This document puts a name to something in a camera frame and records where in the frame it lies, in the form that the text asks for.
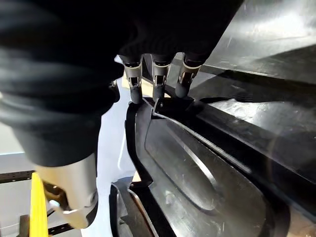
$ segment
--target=black plastic part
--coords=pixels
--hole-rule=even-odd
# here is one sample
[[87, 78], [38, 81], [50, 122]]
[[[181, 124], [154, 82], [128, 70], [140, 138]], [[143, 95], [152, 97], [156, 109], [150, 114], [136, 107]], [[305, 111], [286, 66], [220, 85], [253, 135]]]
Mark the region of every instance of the black plastic part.
[[[175, 114], [180, 111], [177, 109], [177, 105], [178, 103], [171, 108], [171, 111], [174, 111]], [[253, 185], [249, 185], [247, 179], [243, 178], [241, 174], [236, 175], [236, 170], [230, 164], [191, 137], [179, 126], [172, 125], [165, 119], [153, 119], [149, 116], [151, 113], [152, 108], [145, 104], [141, 107], [130, 104], [125, 128], [128, 152], [142, 180], [141, 182], [132, 183], [130, 189], [139, 197], [159, 236], [171, 236], [171, 234], [174, 234], [171, 226], [177, 228], [177, 225], [179, 227], [181, 225], [179, 223], [182, 221], [190, 223], [192, 230], [195, 230], [198, 236], [206, 236], [205, 233], [210, 234], [215, 229], [211, 227], [213, 224], [209, 222], [210, 220], [221, 226], [223, 221], [234, 221], [236, 217], [241, 218], [240, 221], [235, 222], [235, 227], [240, 228], [240, 230], [232, 231], [229, 228], [232, 226], [229, 224], [226, 226], [225, 224], [223, 236], [268, 237], [274, 236], [276, 230], [278, 233], [287, 232], [289, 212], [282, 201], [277, 203], [278, 208], [284, 208], [280, 211], [271, 210], [269, 203], [267, 203], [266, 210], [269, 209], [272, 213], [267, 213], [265, 216], [265, 211], [262, 211], [265, 198]], [[192, 149], [193, 154], [197, 155], [214, 175], [214, 178], [220, 182], [220, 186], [225, 189], [226, 201], [222, 203], [223, 205], [218, 206], [217, 211], [219, 213], [216, 215], [211, 215], [211, 213], [204, 210], [205, 202], [211, 202], [208, 198], [204, 198], [212, 195], [203, 195], [205, 194], [205, 188], [209, 188], [209, 185], [205, 186], [205, 182], [201, 182], [200, 175], [198, 175], [201, 170], [196, 164], [187, 163], [188, 160], [192, 159], [192, 154], [186, 153], [184, 149], [180, 151], [179, 143], [174, 139], [172, 133], [169, 133], [169, 130], [177, 133], [177, 136], [188, 148]], [[149, 182], [152, 183], [149, 188], [148, 175], [153, 180]], [[175, 195], [174, 201], [166, 198], [166, 190], [168, 193]], [[203, 200], [202, 206], [195, 205], [197, 197]], [[274, 197], [268, 198], [268, 202], [270, 201], [275, 201]], [[177, 206], [181, 207], [183, 212], [179, 211]], [[255, 220], [247, 218], [243, 220], [244, 216], [255, 217]], [[253, 223], [257, 223], [259, 219], [259, 222], [263, 225], [258, 227], [260, 228], [257, 229], [258, 231], [255, 231]], [[281, 226], [279, 224], [280, 220], [284, 221]], [[181, 230], [181, 228], [177, 228], [177, 231], [180, 232], [181, 236], [186, 236], [189, 232]]]
[[94, 208], [92, 209], [92, 211], [90, 211], [90, 213], [87, 215], [87, 220], [89, 223], [89, 226], [92, 224], [92, 222], [94, 221], [97, 212], [98, 212], [98, 206], [99, 206], [99, 201], [97, 201], [97, 203], [95, 204]]
[[143, 59], [143, 70], [142, 70], [142, 78], [149, 80], [153, 83], [153, 68], [152, 68], [153, 60], [150, 54], [144, 54]]
[[[275, 161], [275, 156], [278, 155], [276, 151], [263, 150], [264, 147], [270, 148], [272, 141], [276, 143], [273, 133], [241, 119], [238, 120], [238, 126], [236, 126], [234, 116], [205, 104], [194, 102], [190, 109], [182, 113], [175, 110], [177, 103], [174, 106], [169, 104], [168, 111], [166, 111], [165, 101], [164, 104], [165, 106], [162, 108], [158, 107], [162, 109], [159, 111], [160, 114], [177, 120], [205, 138], [214, 147], [220, 147], [225, 154], [234, 158], [230, 160], [229, 157], [225, 157], [225, 160], [242, 171], [249, 180], [260, 184], [287, 204], [293, 205], [311, 221], [316, 221], [316, 205], [314, 199], [309, 195], [309, 193], [315, 192], [315, 184], [297, 174], [296, 171]], [[278, 152], [295, 146], [291, 140], [285, 137], [278, 137], [277, 140], [284, 143]], [[256, 141], [258, 147], [253, 149], [248, 145], [251, 144], [250, 141]]]
[[109, 195], [110, 225], [113, 237], [119, 237], [118, 230], [118, 190], [111, 185]]

